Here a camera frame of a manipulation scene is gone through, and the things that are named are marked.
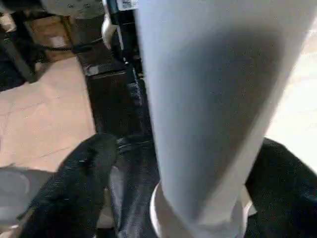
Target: white cylinder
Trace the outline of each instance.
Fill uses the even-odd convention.
[[[205,230],[214,237],[239,233],[238,227],[223,228],[315,5],[315,0],[140,1],[162,190],[194,237]]]

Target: white object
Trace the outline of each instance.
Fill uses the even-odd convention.
[[[135,10],[139,7],[139,0],[117,0],[120,11]]]

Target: black fabric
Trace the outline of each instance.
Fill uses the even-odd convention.
[[[264,237],[317,237],[317,177],[285,146],[264,140],[246,187]]]
[[[95,135],[67,156],[41,188],[20,238],[92,238],[116,159],[113,136]]]
[[[109,188],[118,238],[156,238],[149,215],[150,200],[159,182],[151,136],[130,136],[118,142],[118,160]]]
[[[0,48],[0,91],[18,87],[24,81],[24,78],[16,70],[5,50]]]

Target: white plastic tube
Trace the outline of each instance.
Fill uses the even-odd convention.
[[[239,227],[230,227],[232,210],[315,5],[315,0],[140,1],[162,190],[194,237],[204,237],[201,231],[238,234]]]

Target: tile floor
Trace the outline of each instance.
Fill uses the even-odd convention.
[[[267,131],[317,173],[317,22]],[[0,93],[0,166],[54,171],[94,133],[76,58],[59,61],[34,84]]]
[[[54,171],[94,133],[76,58],[53,64],[34,84],[0,93],[0,165]]]

